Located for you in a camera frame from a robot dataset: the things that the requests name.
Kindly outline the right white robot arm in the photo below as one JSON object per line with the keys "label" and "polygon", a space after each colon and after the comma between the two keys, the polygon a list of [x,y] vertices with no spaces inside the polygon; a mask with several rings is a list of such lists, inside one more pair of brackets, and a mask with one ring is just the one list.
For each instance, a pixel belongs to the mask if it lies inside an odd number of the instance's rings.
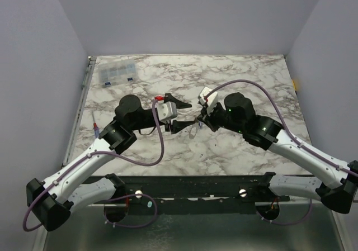
{"label": "right white robot arm", "polygon": [[278,154],[306,171],[310,177],[274,173],[269,182],[257,187],[263,201],[275,196],[297,196],[320,201],[332,211],[348,214],[357,192],[357,161],[336,159],[289,134],[274,119],[255,113],[252,102],[237,92],[226,96],[224,104],[217,92],[205,87],[198,96],[202,110],[198,119],[216,132],[219,128],[237,132],[258,148]]}

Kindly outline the silver metal bottle opener keychain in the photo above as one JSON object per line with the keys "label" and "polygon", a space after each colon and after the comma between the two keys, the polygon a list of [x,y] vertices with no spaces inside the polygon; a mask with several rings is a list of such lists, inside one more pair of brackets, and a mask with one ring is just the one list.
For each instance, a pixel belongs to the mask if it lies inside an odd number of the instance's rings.
{"label": "silver metal bottle opener keychain", "polygon": [[189,138],[194,139],[197,134],[197,125],[192,125],[189,131]]}

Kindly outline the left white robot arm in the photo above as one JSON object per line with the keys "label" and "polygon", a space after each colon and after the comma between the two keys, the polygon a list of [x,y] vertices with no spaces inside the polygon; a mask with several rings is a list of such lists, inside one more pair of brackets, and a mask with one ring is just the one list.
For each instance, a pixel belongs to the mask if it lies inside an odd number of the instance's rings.
{"label": "left white robot arm", "polygon": [[150,109],[144,109],[138,96],[124,96],[115,108],[113,120],[106,125],[94,142],[75,160],[43,181],[32,179],[26,185],[27,212],[23,230],[30,232],[27,219],[33,213],[47,231],[62,226],[75,210],[98,201],[118,203],[123,198],[122,182],[117,176],[102,177],[93,184],[84,184],[96,170],[113,160],[135,143],[135,131],[152,128],[175,134],[193,121],[176,121],[177,111],[191,104],[174,98],[170,93],[157,96]]}

